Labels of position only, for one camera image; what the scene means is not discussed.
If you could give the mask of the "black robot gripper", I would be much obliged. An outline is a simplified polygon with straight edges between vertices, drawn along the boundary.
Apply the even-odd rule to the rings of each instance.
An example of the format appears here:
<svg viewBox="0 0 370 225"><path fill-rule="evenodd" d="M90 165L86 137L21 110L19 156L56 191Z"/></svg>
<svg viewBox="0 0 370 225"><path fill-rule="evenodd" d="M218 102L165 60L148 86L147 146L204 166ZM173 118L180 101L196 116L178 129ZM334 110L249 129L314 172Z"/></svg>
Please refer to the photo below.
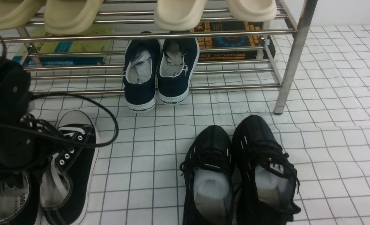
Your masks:
<svg viewBox="0 0 370 225"><path fill-rule="evenodd" d="M41 182L48 167L49 142L29 112L30 82L19 63L0 56L0 182L19 183L21 172Z"/></svg>

